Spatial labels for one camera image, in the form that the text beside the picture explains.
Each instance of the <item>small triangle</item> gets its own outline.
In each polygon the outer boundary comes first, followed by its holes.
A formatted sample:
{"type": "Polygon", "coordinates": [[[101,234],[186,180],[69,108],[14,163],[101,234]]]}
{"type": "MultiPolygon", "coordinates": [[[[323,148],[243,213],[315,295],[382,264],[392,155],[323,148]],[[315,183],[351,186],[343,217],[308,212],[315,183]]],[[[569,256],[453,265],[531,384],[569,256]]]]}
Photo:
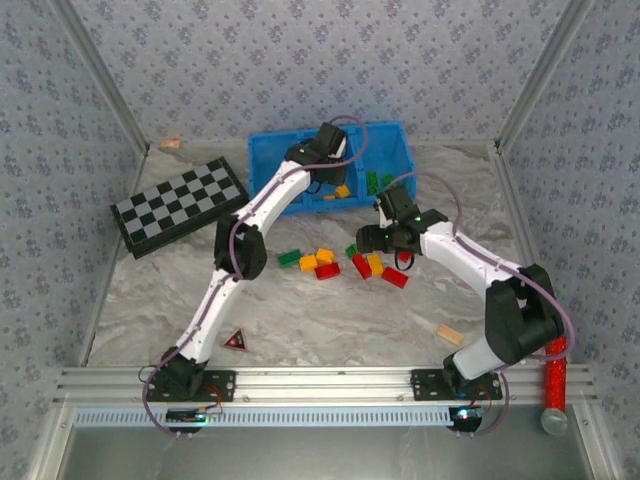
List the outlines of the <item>small triangle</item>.
{"type": "Polygon", "coordinates": [[[243,352],[247,351],[247,342],[244,341],[244,335],[242,334],[242,329],[239,328],[236,330],[236,333],[229,337],[229,340],[222,344],[225,348],[231,348],[233,350],[241,350],[243,352]]]}

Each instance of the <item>checkerboard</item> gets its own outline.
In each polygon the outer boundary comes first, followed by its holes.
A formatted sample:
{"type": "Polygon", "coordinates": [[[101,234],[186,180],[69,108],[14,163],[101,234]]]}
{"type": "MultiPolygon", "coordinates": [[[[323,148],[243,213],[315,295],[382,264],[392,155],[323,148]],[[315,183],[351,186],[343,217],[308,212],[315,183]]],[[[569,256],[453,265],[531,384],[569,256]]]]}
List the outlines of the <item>checkerboard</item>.
{"type": "Polygon", "coordinates": [[[140,258],[234,212],[249,195],[220,157],[112,205],[127,249],[140,258]]]}

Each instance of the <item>red cylinder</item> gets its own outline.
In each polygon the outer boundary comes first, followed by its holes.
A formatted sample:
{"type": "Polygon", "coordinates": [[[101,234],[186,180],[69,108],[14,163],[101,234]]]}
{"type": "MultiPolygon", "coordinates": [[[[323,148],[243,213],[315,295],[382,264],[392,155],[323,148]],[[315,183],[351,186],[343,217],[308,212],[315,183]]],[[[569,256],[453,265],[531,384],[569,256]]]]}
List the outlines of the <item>red cylinder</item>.
{"type": "MultiPolygon", "coordinates": [[[[567,337],[562,336],[547,345],[547,355],[556,355],[567,349],[567,337]]],[[[567,359],[547,362],[545,367],[545,399],[546,408],[566,410],[567,359]]]]}

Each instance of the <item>table surface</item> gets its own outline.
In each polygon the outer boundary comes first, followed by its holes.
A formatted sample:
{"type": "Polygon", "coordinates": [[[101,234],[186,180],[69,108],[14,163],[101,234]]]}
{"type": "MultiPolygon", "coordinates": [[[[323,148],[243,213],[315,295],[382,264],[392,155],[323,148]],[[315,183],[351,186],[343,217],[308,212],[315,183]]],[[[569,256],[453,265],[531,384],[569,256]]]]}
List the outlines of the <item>table surface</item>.
{"type": "MultiPolygon", "coordinates": [[[[517,261],[513,237],[486,149],[476,152],[412,145],[419,171],[447,179],[463,202],[463,231],[489,250],[517,261]]],[[[172,154],[152,149],[138,191],[224,155],[241,181],[248,177],[246,147],[185,144],[172,154]]],[[[453,219],[447,191],[418,180],[417,203],[453,219]]],[[[435,336],[442,323],[482,334],[483,300],[437,263],[417,258],[404,290],[380,278],[362,280],[344,250],[357,229],[376,223],[373,208],[279,218],[265,238],[268,262],[244,289],[222,325],[212,362],[225,366],[437,365],[456,347],[435,336]],[[334,250],[338,277],[318,281],[297,268],[282,270],[276,256],[299,248],[334,250]],[[242,328],[249,351],[221,347],[242,328]]],[[[188,326],[208,286],[215,225],[135,260],[121,248],[98,322],[89,366],[156,362],[188,326]]],[[[387,265],[391,255],[383,255],[387,265]]]]}

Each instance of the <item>blue plastic bin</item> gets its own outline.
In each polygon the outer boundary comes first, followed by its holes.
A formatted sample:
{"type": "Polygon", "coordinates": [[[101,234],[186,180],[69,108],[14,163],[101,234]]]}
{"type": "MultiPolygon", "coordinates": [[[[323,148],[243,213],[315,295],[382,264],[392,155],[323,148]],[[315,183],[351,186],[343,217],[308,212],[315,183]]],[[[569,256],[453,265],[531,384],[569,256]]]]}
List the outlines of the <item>blue plastic bin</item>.
{"type": "MultiPolygon", "coordinates": [[[[352,157],[362,145],[362,131],[357,125],[343,125],[347,132],[347,155],[352,157]]],[[[375,195],[367,195],[366,173],[375,171],[382,186],[382,177],[388,173],[394,177],[415,171],[407,138],[398,122],[367,124],[369,146],[364,155],[349,165],[345,184],[351,192],[348,198],[325,200],[335,194],[336,186],[323,185],[316,194],[303,193],[289,205],[284,215],[301,212],[326,212],[355,207],[371,207],[375,195]]],[[[289,147],[301,140],[315,136],[318,129],[290,132],[260,133],[249,136],[249,194],[251,198],[273,177],[289,147]]],[[[416,178],[409,177],[404,184],[412,198],[416,196],[416,178]]]]}

